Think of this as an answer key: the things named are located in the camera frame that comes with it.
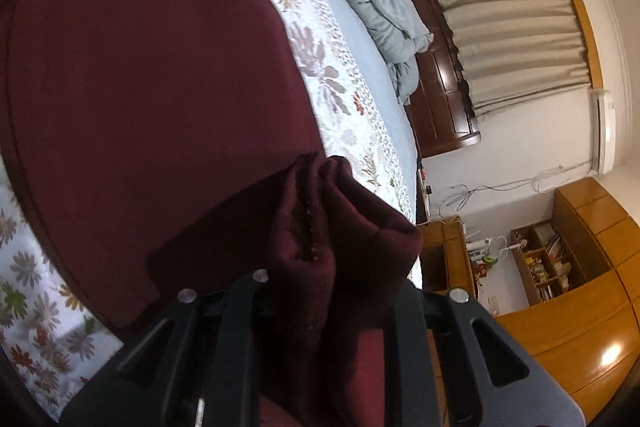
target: maroon cloth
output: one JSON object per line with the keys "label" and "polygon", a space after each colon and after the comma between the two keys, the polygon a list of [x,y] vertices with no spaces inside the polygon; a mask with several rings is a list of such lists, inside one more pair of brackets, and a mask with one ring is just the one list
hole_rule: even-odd
{"label": "maroon cloth", "polygon": [[358,339],[382,325],[420,248],[418,230],[355,181],[345,158],[301,156],[266,254],[280,336],[263,392],[305,425],[371,425],[356,399]]}
{"label": "maroon cloth", "polygon": [[[45,252],[101,320],[128,325],[181,285],[221,289],[259,264],[279,185],[212,209],[322,151],[269,0],[0,10],[0,150]],[[198,229],[207,217],[217,227]]]}
{"label": "maroon cloth", "polygon": [[420,235],[324,159],[269,0],[2,0],[0,66],[18,200],[108,327],[266,266],[263,420],[382,425],[376,328]]}

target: floral bedspread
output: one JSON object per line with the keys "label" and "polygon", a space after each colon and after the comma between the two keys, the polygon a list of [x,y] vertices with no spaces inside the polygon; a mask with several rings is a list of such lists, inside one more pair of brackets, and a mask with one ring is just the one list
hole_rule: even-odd
{"label": "floral bedspread", "polygon": [[0,346],[18,376],[58,420],[63,407],[121,345],[47,259],[0,160]]}
{"label": "floral bedspread", "polygon": [[316,114],[328,155],[349,160],[354,178],[415,221],[398,155],[327,0],[271,0]]}
{"label": "floral bedspread", "polygon": [[[415,222],[396,150],[326,0],[271,1],[285,23],[326,153],[346,157],[357,181]],[[20,379],[58,420],[121,345],[47,259],[0,158],[0,346]]]}

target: electrical cable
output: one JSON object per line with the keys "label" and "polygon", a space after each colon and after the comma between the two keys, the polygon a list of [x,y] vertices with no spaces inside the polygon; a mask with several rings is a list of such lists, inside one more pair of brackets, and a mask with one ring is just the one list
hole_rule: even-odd
{"label": "electrical cable", "polygon": [[527,185],[530,185],[533,190],[538,193],[538,194],[548,194],[549,192],[552,192],[553,190],[556,190],[556,188],[558,188],[561,185],[564,185],[566,182],[569,181],[568,178],[564,179],[562,181],[561,184],[556,184],[551,188],[548,188],[547,190],[541,190],[540,189],[540,182],[546,179],[550,179],[550,178],[554,178],[555,176],[558,176],[560,174],[565,174],[567,172],[572,172],[575,169],[578,169],[580,167],[584,167],[585,165],[591,164],[591,160],[587,160],[584,161],[582,163],[578,163],[576,165],[573,165],[571,167],[555,167],[552,169],[547,169],[545,171],[539,172],[539,174],[537,174],[536,176],[532,177],[532,178],[524,178],[521,180],[515,180],[513,182],[508,182],[508,183],[503,183],[503,184],[499,184],[499,185],[478,185],[478,187],[475,188],[469,188],[467,185],[465,184],[458,184],[458,185],[453,185],[451,188],[456,188],[456,187],[464,187],[465,190],[461,190],[460,192],[457,192],[455,194],[450,194],[449,196],[447,196],[446,198],[444,198],[439,204],[438,204],[438,216],[440,218],[441,221],[443,222],[448,222],[446,221],[447,219],[450,219],[453,216],[443,216],[442,215],[442,206],[452,206],[454,204],[458,204],[458,206],[456,206],[456,213],[460,213],[462,211],[463,208],[465,208],[466,204],[469,202],[469,200],[471,199],[471,197],[476,194],[476,192],[481,192],[483,190],[493,190],[495,192],[509,192],[510,190],[517,190],[518,188],[523,188],[526,187]]}
{"label": "electrical cable", "polygon": [[[510,248],[509,248],[509,241],[507,241],[507,238],[504,237],[503,235],[499,235],[498,239],[504,239],[504,248],[502,248],[502,250],[500,250],[500,253],[498,254],[498,258],[496,259],[496,263],[498,263],[498,261],[502,261],[503,259],[507,258],[507,255],[509,254]],[[507,251],[507,253],[504,255],[504,257],[502,256],[502,252],[503,251]]]}

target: metal rivet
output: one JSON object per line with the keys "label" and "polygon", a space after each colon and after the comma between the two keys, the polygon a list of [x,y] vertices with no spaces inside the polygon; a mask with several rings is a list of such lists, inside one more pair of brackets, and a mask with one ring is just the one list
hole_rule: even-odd
{"label": "metal rivet", "polygon": [[269,281],[269,273],[265,268],[260,268],[254,272],[254,281],[266,283]]}
{"label": "metal rivet", "polygon": [[465,302],[469,302],[469,294],[466,290],[462,288],[453,288],[449,292],[449,298],[453,302],[457,302],[458,304],[464,304]]}
{"label": "metal rivet", "polygon": [[183,288],[178,292],[178,301],[182,304],[191,304],[198,298],[198,292],[193,288]]}

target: curtain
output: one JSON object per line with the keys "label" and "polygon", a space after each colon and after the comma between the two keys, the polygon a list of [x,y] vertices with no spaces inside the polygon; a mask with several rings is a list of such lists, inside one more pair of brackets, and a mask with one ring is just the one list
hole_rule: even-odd
{"label": "curtain", "polygon": [[438,0],[476,115],[589,84],[570,0]]}

